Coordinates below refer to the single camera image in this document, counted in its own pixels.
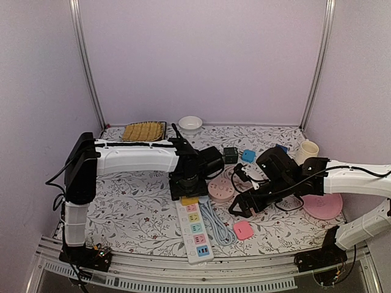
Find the white long power strip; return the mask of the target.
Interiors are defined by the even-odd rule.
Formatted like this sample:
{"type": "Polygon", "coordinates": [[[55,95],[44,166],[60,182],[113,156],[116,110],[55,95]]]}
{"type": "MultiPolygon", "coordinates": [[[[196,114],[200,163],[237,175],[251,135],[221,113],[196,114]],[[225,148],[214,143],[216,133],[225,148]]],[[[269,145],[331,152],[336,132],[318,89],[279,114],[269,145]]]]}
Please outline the white long power strip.
{"type": "Polygon", "coordinates": [[[190,265],[203,264],[214,259],[212,246],[198,203],[182,205],[176,203],[181,235],[190,265]]]}

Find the dark blue cube adapter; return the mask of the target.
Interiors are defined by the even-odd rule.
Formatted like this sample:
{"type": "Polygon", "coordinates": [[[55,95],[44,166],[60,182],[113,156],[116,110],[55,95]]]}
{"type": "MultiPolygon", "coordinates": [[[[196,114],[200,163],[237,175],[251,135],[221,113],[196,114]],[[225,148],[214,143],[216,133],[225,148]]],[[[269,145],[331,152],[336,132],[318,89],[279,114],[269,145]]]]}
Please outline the dark blue cube adapter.
{"type": "Polygon", "coordinates": [[[283,149],[285,153],[288,153],[288,148],[286,146],[279,145],[279,144],[276,144],[276,146],[283,149]]]}

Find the pink cube socket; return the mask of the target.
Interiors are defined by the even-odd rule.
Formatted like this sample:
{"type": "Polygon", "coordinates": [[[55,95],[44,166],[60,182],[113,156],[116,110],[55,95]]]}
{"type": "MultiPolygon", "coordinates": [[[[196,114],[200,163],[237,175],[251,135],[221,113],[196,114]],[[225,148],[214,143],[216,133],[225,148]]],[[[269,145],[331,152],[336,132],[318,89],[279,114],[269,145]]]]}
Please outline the pink cube socket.
{"type": "Polygon", "coordinates": [[[256,212],[256,210],[254,208],[250,208],[249,210],[250,210],[252,217],[256,217],[258,215],[258,212],[256,212]]]}

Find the yellow cube adapter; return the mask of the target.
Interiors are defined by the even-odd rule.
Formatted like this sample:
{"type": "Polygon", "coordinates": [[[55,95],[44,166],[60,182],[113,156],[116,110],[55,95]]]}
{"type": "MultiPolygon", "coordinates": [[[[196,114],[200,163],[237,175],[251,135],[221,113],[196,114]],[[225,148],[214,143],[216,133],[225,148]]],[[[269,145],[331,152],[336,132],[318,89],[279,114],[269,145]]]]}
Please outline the yellow cube adapter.
{"type": "Polygon", "coordinates": [[[199,202],[198,197],[181,197],[180,202],[183,206],[188,206],[191,204],[197,204],[199,202]]]}

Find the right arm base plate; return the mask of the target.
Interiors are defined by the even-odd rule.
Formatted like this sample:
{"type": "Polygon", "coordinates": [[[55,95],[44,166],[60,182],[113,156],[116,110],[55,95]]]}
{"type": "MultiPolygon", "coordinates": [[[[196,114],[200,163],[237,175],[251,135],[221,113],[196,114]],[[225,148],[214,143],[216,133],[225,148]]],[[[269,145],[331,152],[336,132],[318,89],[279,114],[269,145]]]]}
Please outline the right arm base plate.
{"type": "Polygon", "coordinates": [[[324,267],[342,264],[347,260],[346,251],[338,248],[335,244],[297,253],[294,256],[294,264],[299,272],[322,269],[324,267]]]}

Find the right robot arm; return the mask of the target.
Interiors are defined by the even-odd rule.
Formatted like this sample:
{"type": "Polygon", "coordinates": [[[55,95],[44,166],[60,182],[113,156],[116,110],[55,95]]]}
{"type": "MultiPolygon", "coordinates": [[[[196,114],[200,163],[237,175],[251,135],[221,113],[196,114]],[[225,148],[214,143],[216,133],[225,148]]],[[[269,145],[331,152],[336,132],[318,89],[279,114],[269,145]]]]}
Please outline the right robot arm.
{"type": "Polygon", "coordinates": [[[328,229],[322,247],[316,253],[321,266],[329,266],[340,251],[390,229],[390,166],[353,165],[322,157],[311,157],[302,165],[292,159],[258,159],[267,176],[260,187],[238,194],[229,213],[249,218],[268,206],[294,195],[361,194],[384,197],[370,212],[352,222],[328,229]]]}

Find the cyan square plug adapter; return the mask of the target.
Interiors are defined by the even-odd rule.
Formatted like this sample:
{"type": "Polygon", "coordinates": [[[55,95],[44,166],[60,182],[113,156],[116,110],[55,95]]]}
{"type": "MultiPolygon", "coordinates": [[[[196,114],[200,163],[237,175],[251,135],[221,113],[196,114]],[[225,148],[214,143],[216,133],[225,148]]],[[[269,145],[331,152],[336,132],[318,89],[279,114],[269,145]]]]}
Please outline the cyan square plug adapter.
{"type": "Polygon", "coordinates": [[[241,160],[248,163],[253,163],[256,158],[256,152],[252,150],[244,150],[241,153],[241,160]]]}

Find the pink square plug adapter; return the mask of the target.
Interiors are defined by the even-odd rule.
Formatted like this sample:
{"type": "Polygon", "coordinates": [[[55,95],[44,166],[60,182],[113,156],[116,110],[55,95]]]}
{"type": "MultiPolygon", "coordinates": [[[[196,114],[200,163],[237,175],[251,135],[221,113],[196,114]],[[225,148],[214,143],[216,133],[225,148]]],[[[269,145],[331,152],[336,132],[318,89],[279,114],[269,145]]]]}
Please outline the pink square plug adapter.
{"type": "Polygon", "coordinates": [[[244,241],[254,235],[254,231],[247,221],[236,222],[233,225],[233,231],[239,241],[244,241]]]}

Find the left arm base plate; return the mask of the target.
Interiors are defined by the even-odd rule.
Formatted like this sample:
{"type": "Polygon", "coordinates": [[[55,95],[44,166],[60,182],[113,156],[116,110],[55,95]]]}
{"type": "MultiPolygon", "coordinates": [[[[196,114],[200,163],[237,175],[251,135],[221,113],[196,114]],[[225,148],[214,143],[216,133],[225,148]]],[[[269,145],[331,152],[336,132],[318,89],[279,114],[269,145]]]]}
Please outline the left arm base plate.
{"type": "Polygon", "coordinates": [[[100,243],[93,247],[87,247],[86,245],[69,247],[67,244],[63,244],[59,255],[59,260],[62,262],[100,272],[108,272],[111,259],[111,248],[102,246],[100,243]]]}

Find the light blue power strip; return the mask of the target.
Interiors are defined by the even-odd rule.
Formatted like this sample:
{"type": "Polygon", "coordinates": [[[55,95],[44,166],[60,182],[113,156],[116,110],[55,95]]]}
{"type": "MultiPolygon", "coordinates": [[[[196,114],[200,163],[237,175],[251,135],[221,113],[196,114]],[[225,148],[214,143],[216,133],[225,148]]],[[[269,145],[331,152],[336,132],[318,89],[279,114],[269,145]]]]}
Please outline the light blue power strip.
{"type": "Polygon", "coordinates": [[[217,216],[208,197],[199,198],[199,208],[202,217],[209,221],[214,239],[219,245],[226,247],[233,245],[238,240],[234,231],[225,226],[223,221],[217,216]]]}

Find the pink round socket base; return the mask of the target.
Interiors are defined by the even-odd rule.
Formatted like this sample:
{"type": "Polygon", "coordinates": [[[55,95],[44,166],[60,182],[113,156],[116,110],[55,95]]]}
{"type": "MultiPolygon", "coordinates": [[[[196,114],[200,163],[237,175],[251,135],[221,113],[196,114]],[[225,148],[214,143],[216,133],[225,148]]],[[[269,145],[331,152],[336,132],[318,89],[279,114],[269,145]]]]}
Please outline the pink round socket base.
{"type": "Polygon", "coordinates": [[[215,178],[208,183],[208,192],[212,201],[217,203],[226,203],[230,201],[235,194],[231,182],[225,178],[215,178]]]}

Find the green patterned cube adapter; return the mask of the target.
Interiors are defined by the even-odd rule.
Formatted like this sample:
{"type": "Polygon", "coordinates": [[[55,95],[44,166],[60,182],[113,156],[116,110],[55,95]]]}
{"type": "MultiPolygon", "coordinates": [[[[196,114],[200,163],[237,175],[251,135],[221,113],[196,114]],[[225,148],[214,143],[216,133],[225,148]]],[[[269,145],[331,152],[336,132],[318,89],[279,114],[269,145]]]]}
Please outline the green patterned cube adapter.
{"type": "Polygon", "coordinates": [[[236,164],[238,162],[239,152],[236,147],[225,147],[223,149],[224,164],[236,164]]]}

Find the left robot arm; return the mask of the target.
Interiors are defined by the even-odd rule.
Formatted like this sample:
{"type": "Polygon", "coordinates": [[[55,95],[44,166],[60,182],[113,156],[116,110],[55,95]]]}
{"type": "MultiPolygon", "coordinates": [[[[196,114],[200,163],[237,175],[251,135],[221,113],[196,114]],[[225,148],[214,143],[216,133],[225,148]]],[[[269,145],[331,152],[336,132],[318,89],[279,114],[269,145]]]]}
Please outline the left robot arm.
{"type": "Polygon", "coordinates": [[[111,142],[90,132],[80,135],[65,165],[45,183],[64,175],[63,253],[68,261],[84,265],[96,254],[86,247],[85,225],[89,204],[96,196],[97,176],[118,172],[160,171],[169,175],[172,190],[196,196],[212,173],[206,151],[199,151],[181,135],[157,142],[111,142]]]}

